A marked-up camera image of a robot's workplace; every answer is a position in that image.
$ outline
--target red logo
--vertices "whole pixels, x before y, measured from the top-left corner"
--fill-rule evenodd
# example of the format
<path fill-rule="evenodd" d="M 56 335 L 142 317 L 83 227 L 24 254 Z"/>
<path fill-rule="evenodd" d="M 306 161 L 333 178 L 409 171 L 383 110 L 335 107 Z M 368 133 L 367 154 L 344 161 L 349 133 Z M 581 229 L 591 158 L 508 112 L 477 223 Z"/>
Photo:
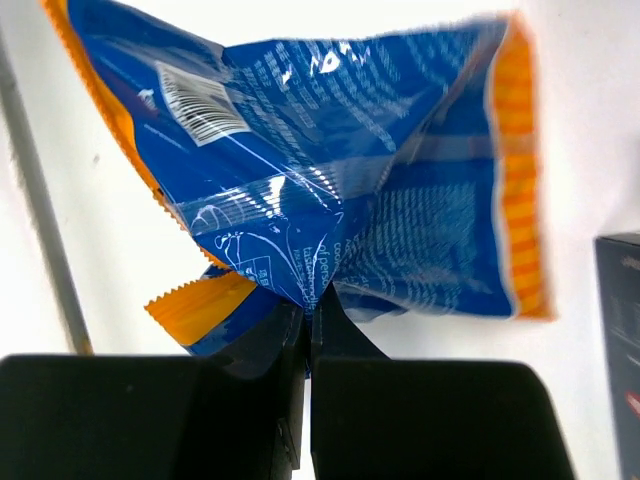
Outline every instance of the red logo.
<path fill-rule="evenodd" d="M 627 403 L 631 407 L 631 410 L 640 418 L 640 395 L 637 393 L 627 392 Z"/>

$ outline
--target orange edge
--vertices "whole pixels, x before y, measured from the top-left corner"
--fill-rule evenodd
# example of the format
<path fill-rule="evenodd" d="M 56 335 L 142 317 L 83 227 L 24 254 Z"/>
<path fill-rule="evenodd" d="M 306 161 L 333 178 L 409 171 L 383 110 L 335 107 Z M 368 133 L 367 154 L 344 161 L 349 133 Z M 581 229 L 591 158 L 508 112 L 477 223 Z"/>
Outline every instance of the orange edge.
<path fill-rule="evenodd" d="M 67 10 L 67 0 L 41 0 L 53 28 L 60 37 L 65 50 L 68 52 L 73 65 L 80 75 L 89 95 L 93 99 L 100 115 L 107 124 L 111 134 L 120 146 L 122 152 L 138 172 L 144 183 L 152 192 L 153 198 L 162 208 L 178 223 L 182 230 L 188 231 L 182 221 L 174 215 L 164 203 L 164 195 L 160 184 L 156 181 L 151 171 L 140 158 L 136 149 L 133 120 L 127 109 L 113 95 L 109 87 L 95 73 L 91 62 L 87 57 L 80 38 L 71 27 Z M 214 265 L 228 268 L 224 263 L 211 253 L 200 247 L 205 257 Z"/>
<path fill-rule="evenodd" d="M 504 164 L 504 189 L 500 201 L 508 229 L 507 249 L 512 265 L 509 273 L 518 306 L 517 318 L 554 320 L 542 256 L 540 218 L 536 208 L 540 176 L 537 142 L 525 142 L 514 148 L 512 141 L 514 135 L 526 135 L 535 139 L 536 91 L 532 41 L 519 14 L 512 14 L 509 19 L 509 29 L 498 51 L 493 69 L 491 105 L 495 112 L 496 140 L 500 145 Z M 513 68 L 514 64 L 518 65 L 518 69 Z M 519 101 L 506 100 L 514 97 Z M 531 192 L 530 188 L 533 187 L 535 195 L 527 195 L 522 191 L 523 177 L 529 182 L 527 190 Z M 523 202 L 511 201 L 519 194 L 526 205 Z M 531 221 L 523 222 L 523 218 L 527 217 Z M 522 242 L 516 239 L 516 233 L 523 233 L 520 229 L 528 230 L 530 236 L 528 248 L 524 250 Z M 518 265 L 532 256 L 535 257 L 535 265 L 529 263 L 528 269 L 522 271 Z M 539 280 L 539 287 L 535 292 L 531 290 L 532 278 L 534 281 Z"/>
<path fill-rule="evenodd" d="M 187 283 L 150 302 L 145 310 L 180 345 L 193 345 L 229 317 L 257 287 L 240 275 L 227 277 Z"/>

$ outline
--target plastic wrapper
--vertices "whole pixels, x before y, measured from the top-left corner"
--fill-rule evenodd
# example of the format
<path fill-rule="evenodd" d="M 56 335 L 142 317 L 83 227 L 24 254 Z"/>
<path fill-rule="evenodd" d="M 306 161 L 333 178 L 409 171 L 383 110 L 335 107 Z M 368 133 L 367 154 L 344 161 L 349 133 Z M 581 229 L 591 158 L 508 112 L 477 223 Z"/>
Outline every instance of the plastic wrapper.
<path fill-rule="evenodd" d="M 550 317 L 515 17 L 225 48 L 112 1 L 43 2 L 154 196 L 231 270 L 187 291 L 240 308 L 246 279 L 310 313 L 333 281 L 355 320 Z"/>

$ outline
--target white barcode label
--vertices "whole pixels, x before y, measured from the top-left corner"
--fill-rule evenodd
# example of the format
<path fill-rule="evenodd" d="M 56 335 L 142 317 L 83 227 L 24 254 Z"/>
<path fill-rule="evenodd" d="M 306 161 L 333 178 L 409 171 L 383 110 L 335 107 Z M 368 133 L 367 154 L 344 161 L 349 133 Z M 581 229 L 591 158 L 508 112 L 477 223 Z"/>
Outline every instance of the white barcode label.
<path fill-rule="evenodd" d="M 165 104 L 198 147 L 251 130 L 220 82 L 162 62 L 156 68 Z"/>

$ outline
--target white surface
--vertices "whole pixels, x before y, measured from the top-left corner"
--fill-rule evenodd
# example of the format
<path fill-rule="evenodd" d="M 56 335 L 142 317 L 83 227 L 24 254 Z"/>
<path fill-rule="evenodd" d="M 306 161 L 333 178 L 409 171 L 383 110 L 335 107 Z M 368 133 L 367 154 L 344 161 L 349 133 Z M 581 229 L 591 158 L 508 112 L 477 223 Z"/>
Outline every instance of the white surface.
<path fill-rule="evenodd" d="M 530 364 L 551 393 L 578 478 L 618 478 L 592 239 L 601 232 L 640 225 L 640 97 L 636 88 L 640 2 L 126 3 L 223 44 L 273 36 L 362 35 L 520 7 L 537 34 L 546 162 L 542 194 L 559 320 L 551 325 L 504 324 L 406 315 L 367 325 L 364 330 L 392 356 L 499 358 Z M 179 353 L 142 306 L 155 295 L 199 276 L 205 260 L 187 234 L 155 205 L 118 150 L 36 0 L 0 0 L 0 11 L 0 25 L 96 350 Z M 0 167 L 4 163 L 6 159 L 0 158 Z M 46 316 L 50 299 L 38 279 L 37 262 L 25 253 L 26 225 L 11 225 L 15 222 L 13 209 L 20 201 L 15 192 L 4 192 L 5 183 L 4 170 L 0 170 L 2 248 L 11 248 L 16 258 L 5 263 L 0 256 L 0 284 L 11 285 L 9 292 L 15 291 L 16 297 L 18 291 L 31 293 L 36 306 L 26 309 L 22 302 L 9 298 L 13 294 L 2 291 L 2 301 L 8 297 L 9 311 L 3 311 L 0 353 L 21 350 L 25 332 L 31 333 L 34 348 L 55 350 L 60 345 L 59 333 L 36 326 L 14 331 L 8 323 L 35 325 L 36 319 Z M 16 271 L 22 268 L 21 280 L 15 281 Z M 39 289 L 32 288 L 36 280 Z M 308 455 L 303 461 L 296 478 L 312 478 Z"/>

